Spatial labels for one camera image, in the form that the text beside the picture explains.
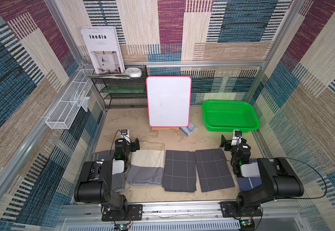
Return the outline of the beige grey pillowcase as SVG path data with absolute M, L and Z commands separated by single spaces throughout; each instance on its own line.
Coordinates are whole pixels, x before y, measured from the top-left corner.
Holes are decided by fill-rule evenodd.
M 140 150 L 131 154 L 126 182 L 134 186 L 162 184 L 165 160 L 163 143 L 140 141 Z

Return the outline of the dark checked pillowcase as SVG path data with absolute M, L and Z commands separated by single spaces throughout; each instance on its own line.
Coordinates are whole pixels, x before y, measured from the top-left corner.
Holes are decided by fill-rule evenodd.
M 223 150 L 197 150 L 194 156 L 202 192 L 235 187 Z
M 162 187 L 167 192 L 196 191 L 196 163 L 194 152 L 167 150 Z

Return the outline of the green plastic basket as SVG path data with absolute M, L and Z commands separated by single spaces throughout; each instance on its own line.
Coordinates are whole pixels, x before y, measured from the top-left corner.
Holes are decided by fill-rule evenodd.
M 255 109 L 247 102 L 208 100 L 202 104 L 202 110 L 206 129 L 211 132 L 247 133 L 260 127 Z

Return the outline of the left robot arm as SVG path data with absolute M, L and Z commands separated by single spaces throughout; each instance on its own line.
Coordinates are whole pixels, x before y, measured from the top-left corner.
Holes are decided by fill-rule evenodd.
M 139 139 L 128 141 L 119 138 L 115 141 L 115 152 L 104 161 L 87 161 L 84 163 L 74 191 L 76 202 L 100 204 L 102 221 L 133 221 L 142 219 L 142 205 L 128 205 L 126 196 L 112 190 L 112 170 L 115 161 L 121 161 L 124 172 L 130 164 L 129 156 L 140 150 Z

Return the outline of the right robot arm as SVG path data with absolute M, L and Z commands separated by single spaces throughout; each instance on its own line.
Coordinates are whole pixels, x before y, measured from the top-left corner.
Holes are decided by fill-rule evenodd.
M 261 179 L 257 187 L 241 191 L 236 201 L 221 202 L 223 217 L 241 219 L 246 216 L 258 216 L 263 213 L 263 203 L 282 199 L 303 199 L 304 186 L 287 157 L 258 158 L 256 162 L 250 162 L 251 147 L 242 137 L 241 131 L 236 131 L 231 140 L 221 137 L 220 147 L 231 153 L 230 163 L 238 178 Z

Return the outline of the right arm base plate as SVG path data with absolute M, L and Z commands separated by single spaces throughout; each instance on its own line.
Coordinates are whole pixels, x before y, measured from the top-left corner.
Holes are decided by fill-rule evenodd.
M 259 207 L 239 207 L 235 201 L 222 201 L 219 205 L 224 218 L 241 219 L 262 216 L 262 209 Z

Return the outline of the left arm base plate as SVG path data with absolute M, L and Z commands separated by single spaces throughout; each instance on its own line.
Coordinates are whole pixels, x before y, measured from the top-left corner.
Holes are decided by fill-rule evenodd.
M 139 221 L 142 220 L 143 205 L 131 204 L 123 209 L 111 209 L 101 206 L 101 220 L 106 221 Z

